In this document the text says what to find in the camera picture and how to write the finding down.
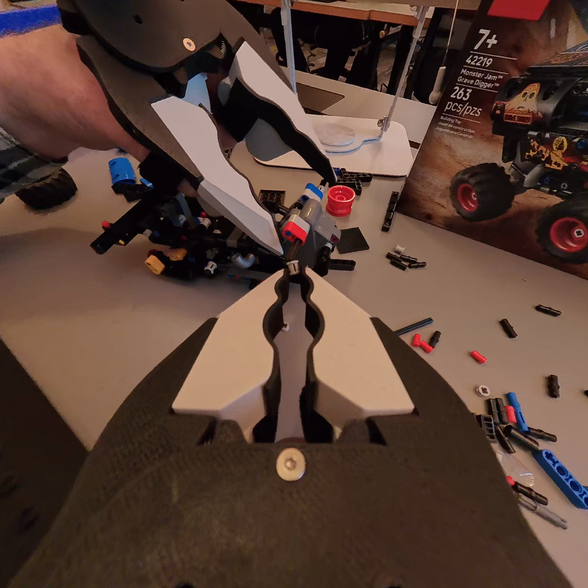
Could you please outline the black square panel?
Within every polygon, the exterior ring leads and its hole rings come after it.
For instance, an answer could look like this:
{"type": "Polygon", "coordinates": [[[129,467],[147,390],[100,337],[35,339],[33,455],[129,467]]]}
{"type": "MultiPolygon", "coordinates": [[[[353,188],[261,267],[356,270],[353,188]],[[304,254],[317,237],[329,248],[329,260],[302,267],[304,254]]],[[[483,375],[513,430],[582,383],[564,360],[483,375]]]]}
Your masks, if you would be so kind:
{"type": "Polygon", "coordinates": [[[340,254],[351,254],[368,251],[370,246],[359,227],[341,230],[341,237],[336,245],[340,254]]]}

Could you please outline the black office chair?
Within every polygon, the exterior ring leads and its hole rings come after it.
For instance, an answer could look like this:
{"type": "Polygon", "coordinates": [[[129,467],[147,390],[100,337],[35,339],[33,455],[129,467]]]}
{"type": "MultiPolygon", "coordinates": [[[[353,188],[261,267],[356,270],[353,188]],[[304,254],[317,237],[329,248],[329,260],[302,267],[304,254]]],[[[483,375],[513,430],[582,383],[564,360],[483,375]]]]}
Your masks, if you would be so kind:
{"type": "MultiPolygon", "coordinates": [[[[282,24],[281,10],[275,8],[268,16],[270,29],[277,47],[276,60],[287,65],[285,34],[282,24]]],[[[311,72],[303,53],[300,41],[315,48],[327,51],[324,67],[318,75],[335,81],[344,77],[346,83],[358,85],[367,89],[377,89],[377,68],[380,51],[384,41],[380,33],[386,24],[379,21],[364,21],[331,15],[294,10],[291,12],[293,35],[293,60],[295,69],[311,72]],[[346,64],[356,49],[367,45],[367,49],[360,50],[354,57],[349,73],[346,64]]],[[[401,73],[407,59],[413,40],[415,28],[402,25],[396,40],[395,55],[392,71],[387,85],[387,93],[393,94],[398,90],[401,73]]]]}

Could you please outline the brick-built toy truck chassis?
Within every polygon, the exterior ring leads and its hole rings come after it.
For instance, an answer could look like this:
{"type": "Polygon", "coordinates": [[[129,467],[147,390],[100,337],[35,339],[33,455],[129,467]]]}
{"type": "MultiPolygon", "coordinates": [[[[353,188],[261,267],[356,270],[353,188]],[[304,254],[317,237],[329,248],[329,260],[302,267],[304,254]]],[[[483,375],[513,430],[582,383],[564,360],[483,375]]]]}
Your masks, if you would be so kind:
{"type": "Polygon", "coordinates": [[[124,197],[135,202],[113,223],[102,223],[102,234],[91,247],[106,254],[113,246],[127,246],[137,236],[159,248],[151,249],[145,264],[157,275],[192,281],[229,274],[261,281],[286,267],[286,255],[296,239],[301,240],[298,261],[320,276],[328,273],[328,262],[341,230],[322,206],[324,186],[308,183],[300,198],[284,214],[271,214],[281,240],[279,256],[258,244],[225,217],[211,217],[195,198],[164,199],[145,179],[124,197]]]}

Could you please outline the large red wheel rim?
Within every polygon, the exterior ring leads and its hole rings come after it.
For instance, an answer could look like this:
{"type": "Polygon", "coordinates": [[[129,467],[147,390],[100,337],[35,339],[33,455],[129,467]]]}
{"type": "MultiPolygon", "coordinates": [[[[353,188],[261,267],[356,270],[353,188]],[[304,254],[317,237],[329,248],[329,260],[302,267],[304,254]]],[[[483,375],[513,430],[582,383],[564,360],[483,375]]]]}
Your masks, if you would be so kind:
{"type": "Polygon", "coordinates": [[[333,217],[350,216],[356,192],[347,185],[335,185],[327,191],[326,212],[333,217]]]}

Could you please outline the black joined angle beams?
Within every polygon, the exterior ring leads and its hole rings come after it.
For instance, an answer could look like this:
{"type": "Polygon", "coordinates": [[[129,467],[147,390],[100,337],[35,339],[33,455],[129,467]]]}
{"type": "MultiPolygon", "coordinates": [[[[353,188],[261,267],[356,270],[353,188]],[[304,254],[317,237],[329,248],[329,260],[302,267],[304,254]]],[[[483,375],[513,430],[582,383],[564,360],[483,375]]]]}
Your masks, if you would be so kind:
{"type": "Polygon", "coordinates": [[[340,169],[341,178],[334,185],[349,187],[354,191],[356,196],[360,196],[363,188],[368,186],[373,179],[371,173],[350,172],[345,168],[340,169]]]}

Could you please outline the person's left hand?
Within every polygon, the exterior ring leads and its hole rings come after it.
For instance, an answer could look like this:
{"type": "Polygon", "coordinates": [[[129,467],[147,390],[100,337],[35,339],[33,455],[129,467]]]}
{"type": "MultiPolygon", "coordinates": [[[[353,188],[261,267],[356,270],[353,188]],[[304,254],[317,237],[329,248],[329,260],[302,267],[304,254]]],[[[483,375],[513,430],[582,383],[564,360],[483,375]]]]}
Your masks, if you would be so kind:
{"type": "Polygon", "coordinates": [[[111,114],[76,40],[60,25],[1,38],[1,128],[49,159],[122,148],[143,161],[149,151],[111,114]]]}

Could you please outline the long black beam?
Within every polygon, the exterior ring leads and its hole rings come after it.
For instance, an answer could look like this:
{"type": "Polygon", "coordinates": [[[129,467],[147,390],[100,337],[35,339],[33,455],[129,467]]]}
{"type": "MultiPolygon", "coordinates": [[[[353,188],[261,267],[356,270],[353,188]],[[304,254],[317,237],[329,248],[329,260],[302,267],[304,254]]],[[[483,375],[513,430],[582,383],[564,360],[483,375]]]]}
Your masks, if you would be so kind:
{"type": "Polygon", "coordinates": [[[390,198],[389,198],[389,202],[387,204],[387,208],[386,208],[386,212],[385,212],[385,217],[384,220],[382,222],[382,226],[381,226],[381,232],[389,232],[392,224],[393,224],[393,219],[394,219],[394,214],[396,211],[396,206],[397,203],[399,201],[400,198],[400,193],[399,192],[392,192],[390,198]]]}

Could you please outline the black studded plate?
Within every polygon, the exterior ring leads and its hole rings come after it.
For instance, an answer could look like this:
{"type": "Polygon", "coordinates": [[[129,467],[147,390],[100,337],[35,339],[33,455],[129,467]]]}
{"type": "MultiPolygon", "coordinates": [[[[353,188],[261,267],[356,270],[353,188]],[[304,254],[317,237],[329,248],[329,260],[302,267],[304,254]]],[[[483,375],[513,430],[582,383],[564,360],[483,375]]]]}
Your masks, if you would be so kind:
{"type": "Polygon", "coordinates": [[[260,203],[272,214],[284,214],[286,191],[261,189],[258,194],[260,203]]]}

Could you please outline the tan round table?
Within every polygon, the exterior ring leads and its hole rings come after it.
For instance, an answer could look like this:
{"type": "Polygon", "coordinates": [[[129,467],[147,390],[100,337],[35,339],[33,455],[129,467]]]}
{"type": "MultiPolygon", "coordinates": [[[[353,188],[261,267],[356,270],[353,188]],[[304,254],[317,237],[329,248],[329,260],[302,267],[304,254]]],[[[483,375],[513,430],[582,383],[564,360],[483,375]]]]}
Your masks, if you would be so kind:
{"type": "Polygon", "coordinates": [[[335,17],[415,26],[420,6],[376,1],[294,1],[292,10],[335,17]]]}

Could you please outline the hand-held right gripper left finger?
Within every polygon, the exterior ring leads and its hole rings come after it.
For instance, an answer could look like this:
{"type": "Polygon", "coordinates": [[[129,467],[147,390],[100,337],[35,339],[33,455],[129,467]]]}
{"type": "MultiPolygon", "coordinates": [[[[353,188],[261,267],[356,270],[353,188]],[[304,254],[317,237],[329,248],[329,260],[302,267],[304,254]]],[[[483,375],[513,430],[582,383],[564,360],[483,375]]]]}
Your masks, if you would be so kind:
{"type": "Polygon", "coordinates": [[[275,439],[281,400],[275,339],[289,286],[280,270],[217,316],[173,401],[174,413],[234,421],[248,442],[275,439]]]}

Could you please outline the toy set box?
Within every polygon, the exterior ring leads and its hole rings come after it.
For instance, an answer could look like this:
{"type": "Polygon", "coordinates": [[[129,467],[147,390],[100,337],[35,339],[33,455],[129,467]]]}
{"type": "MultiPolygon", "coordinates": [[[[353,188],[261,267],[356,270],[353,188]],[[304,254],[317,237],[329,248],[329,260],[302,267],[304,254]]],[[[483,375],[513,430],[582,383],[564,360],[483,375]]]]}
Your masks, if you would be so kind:
{"type": "Polygon", "coordinates": [[[587,1],[482,1],[398,210],[587,279],[587,1]]]}

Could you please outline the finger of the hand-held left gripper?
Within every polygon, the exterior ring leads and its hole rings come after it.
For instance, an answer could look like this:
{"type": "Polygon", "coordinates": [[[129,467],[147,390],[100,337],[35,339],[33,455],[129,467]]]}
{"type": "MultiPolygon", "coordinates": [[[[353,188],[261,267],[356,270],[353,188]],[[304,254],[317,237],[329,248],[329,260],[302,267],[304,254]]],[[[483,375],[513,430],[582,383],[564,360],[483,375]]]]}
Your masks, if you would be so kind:
{"type": "Polygon", "coordinates": [[[243,41],[217,88],[217,120],[262,162],[295,152],[327,182],[335,174],[310,117],[287,82],[243,41]]]}
{"type": "Polygon", "coordinates": [[[197,188],[201,200],[258,244],[283,255],[273,217],[255,198],[247,178],[224,155],[210,113],[201,105],[195,106],[174,96],[152,107],[202,177],[197,188]]]}

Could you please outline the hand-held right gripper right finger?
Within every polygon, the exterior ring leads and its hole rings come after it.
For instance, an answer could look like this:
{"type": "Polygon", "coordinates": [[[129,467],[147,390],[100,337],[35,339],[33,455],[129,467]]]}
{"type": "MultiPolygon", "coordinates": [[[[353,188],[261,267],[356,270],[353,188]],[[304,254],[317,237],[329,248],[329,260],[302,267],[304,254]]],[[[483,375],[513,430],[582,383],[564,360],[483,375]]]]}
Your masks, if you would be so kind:
{"type": "Polygon", "coordinates": [[[305,441],[332,443],[351,420],[415,410],[371,316],[312,269],[300,274],[312,336],[300,394],[305,441]]]}

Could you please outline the small connector pins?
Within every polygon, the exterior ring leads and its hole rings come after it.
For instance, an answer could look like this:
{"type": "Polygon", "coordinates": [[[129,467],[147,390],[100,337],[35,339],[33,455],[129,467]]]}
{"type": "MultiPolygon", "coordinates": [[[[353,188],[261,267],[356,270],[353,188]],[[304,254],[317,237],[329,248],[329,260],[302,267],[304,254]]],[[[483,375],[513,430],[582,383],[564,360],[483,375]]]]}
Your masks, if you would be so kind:
{"type": "MultiPolygon", "coordinates": [[[[418,259],[406,255],[404,250],[404,247],[397,245],[394,252],[386,254],[386,258],[392,266],[401,270],[420,269],[426,266],[426,262],[420,262],[418,259]]],[[[411,345],[422,349],[425,353],[431,353],[439,338],[439,331],[435,331],[428,341],[424,340],[419,333],[415,333],[411,345]]],[[[546,377],[546,390],[550,398],[560,398],[560,382],[557,375],[550,374],[546,377]]],[[[475,415],[475,417],[489,441],[491,443],[498,442],[506,451],[506,453],[497,453],[497,456],[501,459],[516,452],[511,443],[512,440],[532,454],[542,450],[538,440],[546,440],[550,443],[557,442],[556,435],[529,426],[516,393],[509,392],[506,394],[506,405],[502,398],[490,397],[491,392],[488,386],[479,385],[476,388],[476,393],[485,399],[488,414],[475,415]]],[[[506,480],[518,497],[520,506],[560,529],[567,530],[569,528],[567,521],[548,508],[548,499],[545,496],[533,490],[532,487],[515,480],[509,474],[507,474],[506,480]]]]}

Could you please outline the black toy tyre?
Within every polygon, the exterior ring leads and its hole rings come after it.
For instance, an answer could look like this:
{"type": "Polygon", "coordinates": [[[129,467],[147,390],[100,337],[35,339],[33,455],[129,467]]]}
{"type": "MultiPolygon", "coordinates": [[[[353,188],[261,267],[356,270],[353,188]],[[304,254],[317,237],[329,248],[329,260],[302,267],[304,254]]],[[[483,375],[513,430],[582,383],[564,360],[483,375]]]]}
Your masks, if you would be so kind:
{"type": "Polygon", "coordinates": [[[77,185],[63,168],[46,178],[18,190],[15,195],[34,210],[48,210],[70,201],[77,194],[77,185]]]}

